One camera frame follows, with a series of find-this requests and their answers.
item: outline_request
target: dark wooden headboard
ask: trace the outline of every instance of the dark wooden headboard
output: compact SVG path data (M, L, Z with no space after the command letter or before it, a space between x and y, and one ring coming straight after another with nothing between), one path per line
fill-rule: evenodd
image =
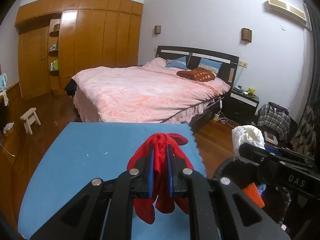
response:
M197 68L201 57L222 62L218 78L233 87L239 57L206 49L195 49L177 46L158 46L156 57L177 59L186 56L187 68Z

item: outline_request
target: silver screw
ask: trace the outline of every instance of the silver screw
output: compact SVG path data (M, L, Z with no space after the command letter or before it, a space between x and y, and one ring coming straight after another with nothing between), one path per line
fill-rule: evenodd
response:
M184 169L182 170L182 172L183 172L184 174L186 174L186 175L190 175L190 174L192 173L192 169L184 168Z
M230 179L223 177L220 179L221 183L224 185L229 185L230 184Z
M102 183L102 180L99 178L95 178L93 180L91 180L91 184L94 186L99 186Z
M136 168L133 168L131 170L129 170L130 175L138 175L139 174L139 170Z

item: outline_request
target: pillow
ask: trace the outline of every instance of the pillow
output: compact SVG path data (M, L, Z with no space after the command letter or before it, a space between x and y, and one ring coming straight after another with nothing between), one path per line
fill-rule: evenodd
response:
M167 65L165 67L177 67L183 70L189 70L187 68L186 56L177 59L167 59Z
M218 62L218 61L214 61L214 60L210 60L202 57L198 67L210 70L211 72L216 73L218 75L221 65L222 65L222 62Z
M177 72L179 77L199 81L199 82L207 82L216 78L216 74L211 72L210 70L204 68L195 68L191 71L183 71L180 70Z

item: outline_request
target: patterned curtain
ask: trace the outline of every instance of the patterned curtain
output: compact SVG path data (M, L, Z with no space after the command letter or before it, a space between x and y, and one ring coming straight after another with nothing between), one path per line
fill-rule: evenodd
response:
M308 8L314 41L313 77L307 106L290 142L294 151L314 157L320 151L320 26L311 11Z

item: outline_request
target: wall-mounted air conditioner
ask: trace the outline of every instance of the wall-mounted air conditioner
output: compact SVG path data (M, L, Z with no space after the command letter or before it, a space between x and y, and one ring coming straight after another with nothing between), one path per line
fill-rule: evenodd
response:
M295 6L280 1L280 0L268 0L270 10L283 14L297 22L299 22L302 25L306 25L307 23L307 17L306 14L296 8Z

